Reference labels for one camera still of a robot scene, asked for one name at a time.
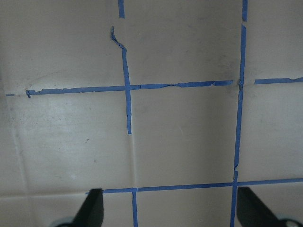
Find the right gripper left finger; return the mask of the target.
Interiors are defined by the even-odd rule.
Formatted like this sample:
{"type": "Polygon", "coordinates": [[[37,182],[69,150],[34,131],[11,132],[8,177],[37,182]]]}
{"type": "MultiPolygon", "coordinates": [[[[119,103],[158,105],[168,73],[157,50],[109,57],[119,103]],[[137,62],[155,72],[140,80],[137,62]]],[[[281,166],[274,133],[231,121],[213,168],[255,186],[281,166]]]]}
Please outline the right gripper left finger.
{"type": "Polygon", "coordinates": [[[73,227],[100,227],[104,220],[102,189],[91,189],[72,221],[73,227]]]}

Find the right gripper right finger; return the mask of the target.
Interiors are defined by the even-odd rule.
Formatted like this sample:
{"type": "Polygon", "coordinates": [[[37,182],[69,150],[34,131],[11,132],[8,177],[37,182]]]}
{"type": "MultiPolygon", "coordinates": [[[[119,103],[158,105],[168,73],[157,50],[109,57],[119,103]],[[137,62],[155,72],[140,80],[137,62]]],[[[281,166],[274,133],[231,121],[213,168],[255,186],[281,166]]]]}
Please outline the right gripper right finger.
{"type": "Polygon", "coordinates": [[[249,187],[237,190],[236,213],[242,227],[286,227],[249,187]]]}

